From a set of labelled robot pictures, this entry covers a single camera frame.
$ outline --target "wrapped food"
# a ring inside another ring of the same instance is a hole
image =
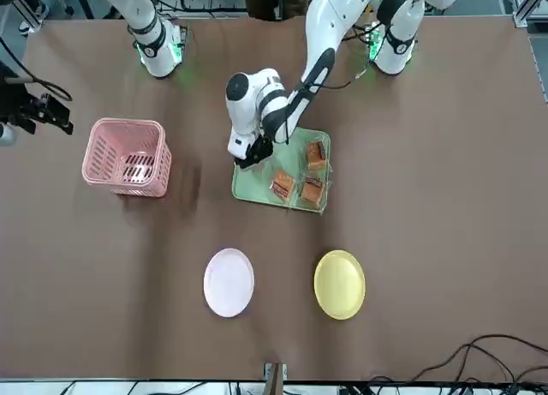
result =
[[[325,184],[316,177],[305,177],[302,186],[301,199],[314,205],[317,209],[320,207],[322,196],[324,196]]]
[[[295,179],[290,174],[281,169],[276,170],[272,178],[271,190],[278,198],[288,202],[294,187]]]
[[[311,171],[323,170],[327,166],[324,142],[315,141],[307,144],[308,169]]]

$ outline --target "green led light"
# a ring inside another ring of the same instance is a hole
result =
[[[373,31],[371,33],[371,46],[369,47],[369,59],[373,60],[377,57],[378,50],[383,44],[383,38],[380,36],[379,31]]]
[[[169,44],[168,48],[170,49],[171,56],[175,60],[176,63],[181,63],[182,61],[182,48],[179,45],[176,44]],[[143,51],[140,50],[140,47],[137,45],[137,51],[139,52],[140,61],[143,65],[145,65],[145,59],[143,56]]]
[[[170,44],[170,51],[176,63],[182,61],[182,48],[176,44]]]

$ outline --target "green tray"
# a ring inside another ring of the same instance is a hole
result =
[[[306,148],[307,143],[312,141],[324,143],[327,168],[321,171],[307,172]],[[239,166],[235,166],[232,176],[232,195],[238,200],[322,213],[327,203],[330,185],[330,156],[331,138],[325,132],[297,128],[291,135],[289,145],[274,144],[274,153],[265,161],[245,171],[242,171]],[[295,188],[287,203],[271,191],[271,179],[278,168],[283,169],[295,179]],[[324,196],[319,209],[300,200],[301,185],[306,174],[316,176],[325,183]]]

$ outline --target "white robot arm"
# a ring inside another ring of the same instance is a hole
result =
[[[128,22],[141,60],[157,78],[169,75],[181,63],[181,29],[161,18],[151,0],[107,0]]]
[[[335,63],[346,32],[371,1],[383,24],[383,42],[374,62],[386,74],[401,72],[410,59],[414,37],[425,12],[425,0],[313,0],[307,12],[307,66],[301,82],[286,98],[275,69],[235,74],[226,89],[232,121],[228,149],[241,168],[272,154],[272,142],[287,142],[303,111]],[[455,0],[426,0],[445,9]]]
[[[270,156],[272,141],[289,139],[301,114],[331,72],[344,35],[368,3],[369,0],[311,2],[306,18],[307,66],[301,82],[288,98],[275,69],[264,69],[254,75],[239,73],[230,78],[226,88],[226,104],[232,120],[229,152],[240,167],[246,168]]]

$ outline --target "plastic basket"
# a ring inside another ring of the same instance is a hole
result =
[[[168,188],[170,167],[171,153],[159,123],[103,118],[93,125],[82,176],[116,194],[159,197]]]

